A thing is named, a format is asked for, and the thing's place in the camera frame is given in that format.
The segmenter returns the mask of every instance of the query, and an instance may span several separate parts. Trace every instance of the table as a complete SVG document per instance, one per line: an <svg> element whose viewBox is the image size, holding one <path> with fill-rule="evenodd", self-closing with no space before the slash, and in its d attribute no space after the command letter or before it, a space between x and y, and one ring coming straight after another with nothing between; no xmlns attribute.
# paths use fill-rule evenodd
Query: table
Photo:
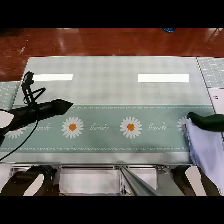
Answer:
<svg viewBox="0 0 224 224"><path fill-rule="evenodd" d="M35 82L32 89L47 89L38 103L62 98L74 105L63 116L41 121L7 162L189 163L183 130L186 115L190 111L203 116L214 113L195 57L32 57L24 74L27 71L73 74L68 81ZM189 74L190 81L139 83L140 73ZM13 107L22 105L19 87ZM18 146L33 125L6 136L0 155Z"/></svg>

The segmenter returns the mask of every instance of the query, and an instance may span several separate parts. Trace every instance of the daisy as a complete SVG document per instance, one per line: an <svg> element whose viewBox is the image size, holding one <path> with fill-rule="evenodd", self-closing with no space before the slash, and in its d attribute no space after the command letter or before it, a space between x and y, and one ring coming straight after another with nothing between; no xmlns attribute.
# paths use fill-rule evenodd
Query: daisy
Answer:
<svg viewBox="0 0 224 224"><path fill-rule="evenodd" d="M178 131L181 132L182 135L184 135L185 133L185 125L187 123L187 117L182 117L181 119L179 119L178 124L177 124L177 128Z"/></svg>
<svg viewBox="0 0 224 224"><path fill-rule="evenodd" d="M14 139L22 135L25 130L26 130L26 127L23 127L14 131L9 131L6 133L6 135L8 136L8 138Z"/></svg>
<svg viewBox="0 0 224 224"><path fill-rule="evenodd" d="M63 122L63 135L65 135L66 138L75 138L76 136L82 134L81 131L83 130L83 126L83 121L80 120L78 117L69 117L68 119L66 119L65 122Z"/></svg>
<svg viewBox="0 0 224 224"><path fill-rule="evenodd" d="M140 130L142 130L140 121L134 117L123 119L120 127L120 131L123 131L123 135L126 135L126 138L135 138L141 134Z"/></svg>

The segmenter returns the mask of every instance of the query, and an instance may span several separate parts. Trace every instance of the brown floor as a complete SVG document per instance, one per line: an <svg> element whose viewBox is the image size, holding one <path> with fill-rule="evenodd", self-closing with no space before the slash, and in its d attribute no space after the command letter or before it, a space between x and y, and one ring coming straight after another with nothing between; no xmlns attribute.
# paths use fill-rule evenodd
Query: brown floor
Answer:
<svg viewBox="0 0 224 224"><path fill-rule="evenodd" d="M0 80L19 80L32 56L171 55L224 57L224 29L21 28L0 30Z"/></svg>

